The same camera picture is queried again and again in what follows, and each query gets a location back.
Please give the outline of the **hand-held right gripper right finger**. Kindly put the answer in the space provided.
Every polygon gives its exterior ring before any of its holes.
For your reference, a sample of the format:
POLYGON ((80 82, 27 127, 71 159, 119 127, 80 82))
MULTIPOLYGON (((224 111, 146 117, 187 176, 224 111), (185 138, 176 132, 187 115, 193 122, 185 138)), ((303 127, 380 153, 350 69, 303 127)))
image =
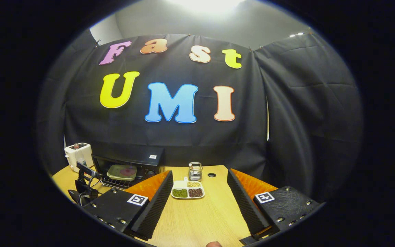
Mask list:
POLYGON ((250 232, 240 240, 243 245, 275 238, 322 208, 292 186, 278 189, 235 169, 228 170, 227 184, 250 232))

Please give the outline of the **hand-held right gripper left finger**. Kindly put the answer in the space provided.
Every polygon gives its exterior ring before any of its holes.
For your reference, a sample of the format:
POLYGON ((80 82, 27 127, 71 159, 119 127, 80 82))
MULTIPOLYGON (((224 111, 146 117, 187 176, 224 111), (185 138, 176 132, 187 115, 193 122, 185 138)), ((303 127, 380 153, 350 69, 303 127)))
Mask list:
POLYGON ((108 228, 143 240, 152 238, 173 187, 173 172, 146 179, 126 191, 110 189, 82 208, 108 228))

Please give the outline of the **plate with pink food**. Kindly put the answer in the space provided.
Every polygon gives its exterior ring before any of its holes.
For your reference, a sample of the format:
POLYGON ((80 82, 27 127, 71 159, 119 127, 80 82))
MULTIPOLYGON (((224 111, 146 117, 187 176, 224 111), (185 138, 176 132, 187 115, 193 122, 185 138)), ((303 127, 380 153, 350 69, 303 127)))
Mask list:
POLYGON ((136 173, 137 167, 133 165, 114 164, 109 168, 107 176, 119 181, 133 181, 136 178, 136 173))

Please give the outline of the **black electric oven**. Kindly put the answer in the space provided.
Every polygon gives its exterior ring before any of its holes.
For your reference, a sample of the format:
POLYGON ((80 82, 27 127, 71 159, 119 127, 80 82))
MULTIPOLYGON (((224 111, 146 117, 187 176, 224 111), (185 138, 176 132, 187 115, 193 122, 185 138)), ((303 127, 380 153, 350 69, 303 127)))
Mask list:
POLYGON ((104 185, 112 188, 127 189, 165 170, 164 150, 157 147, 118 145, 96 146, 92 152, 95 169, 102 175, 104 185), (114 164, 137 167, 133 181, 119 181, 107 176, 114 164))

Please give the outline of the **clear plastic bottle red label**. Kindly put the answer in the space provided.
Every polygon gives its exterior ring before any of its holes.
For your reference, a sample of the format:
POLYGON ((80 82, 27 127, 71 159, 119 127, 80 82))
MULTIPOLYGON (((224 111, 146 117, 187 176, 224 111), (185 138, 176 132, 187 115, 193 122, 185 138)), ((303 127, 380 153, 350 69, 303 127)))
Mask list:
POLYGON ((76 165, 80 164, 80 165, 87 167, 85 157, 83 155, 83 152, 80 149, 79 144, 78 143, 74 144, 73 148, 74 148, 74 155, 75 155, 75 159, 76 159, 76 165))

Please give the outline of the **white toaster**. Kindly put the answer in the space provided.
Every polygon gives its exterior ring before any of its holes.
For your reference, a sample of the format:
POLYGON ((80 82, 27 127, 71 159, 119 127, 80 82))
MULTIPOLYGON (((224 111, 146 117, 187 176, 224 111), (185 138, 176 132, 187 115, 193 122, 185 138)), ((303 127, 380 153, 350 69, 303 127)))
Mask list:
MULTIPOLYGON (((91 145, 87 144, 87 143, 78 143, 80 146, 81 151, 83 152, 83 155, 85 157, 86 160, 86 164, 87 167, 92 167, 94 166, 93 160, 92 160, 92 149, 91 149, 91 145)), ((68 160, 69 166, 70 168, 74 171, 74 172, 79 172, 79 168, 76 166, 76 159, 75 159, 75 155, 74 155, 74 145, 68 146, 64 148, 64 152, 65 152, 65 157, 68 160)))

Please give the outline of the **white divided plate with beans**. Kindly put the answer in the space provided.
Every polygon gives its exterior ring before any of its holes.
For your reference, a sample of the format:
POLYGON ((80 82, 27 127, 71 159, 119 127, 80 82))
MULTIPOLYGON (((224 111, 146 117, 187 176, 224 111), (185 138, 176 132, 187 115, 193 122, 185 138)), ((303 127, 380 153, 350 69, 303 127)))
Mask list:
POLYGON ((205 191, 201 182, 189 181, 188 178, 184 178, 182 181, 173 182, 171 196, 181 200, 200 199, 205 196, 205 191))

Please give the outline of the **black backdrop cloth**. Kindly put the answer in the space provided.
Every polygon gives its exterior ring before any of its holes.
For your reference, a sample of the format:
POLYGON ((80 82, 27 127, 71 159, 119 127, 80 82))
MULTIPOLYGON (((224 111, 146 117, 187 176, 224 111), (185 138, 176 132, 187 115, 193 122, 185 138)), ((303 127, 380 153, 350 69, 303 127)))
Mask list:
POLYGON ((38 150, 52 175, 64 143, 124 157, 164 149, 169 166, 223 165, 326 201, 356 163, 363 106, 345 61, 315 34, 257 50, 185 34, 97 46, 89 32, 50 67, 38 150))

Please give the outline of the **large ceiling light panel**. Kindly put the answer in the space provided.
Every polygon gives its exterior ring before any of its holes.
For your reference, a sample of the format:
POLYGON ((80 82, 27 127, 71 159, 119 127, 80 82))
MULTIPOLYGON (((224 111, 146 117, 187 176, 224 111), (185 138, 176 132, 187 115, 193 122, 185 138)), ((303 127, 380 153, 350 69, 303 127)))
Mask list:
POLYGON ((206 14, 226 14, 246 0, 165 0, 189 12, 206 14))

